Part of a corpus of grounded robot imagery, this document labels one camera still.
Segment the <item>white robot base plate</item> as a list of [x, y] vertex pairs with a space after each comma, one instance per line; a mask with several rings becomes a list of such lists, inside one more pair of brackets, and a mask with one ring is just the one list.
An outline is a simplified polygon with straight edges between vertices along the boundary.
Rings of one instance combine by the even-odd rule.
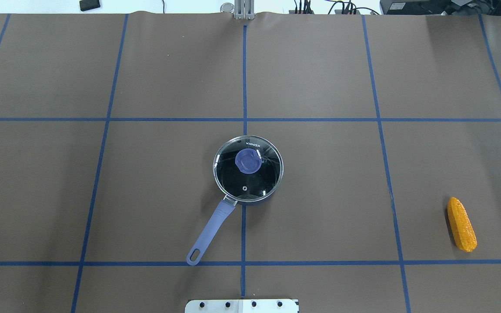
[[185, 313], [298, 313], [300, 305], [294, 299], [219, 299], [191, 300]]

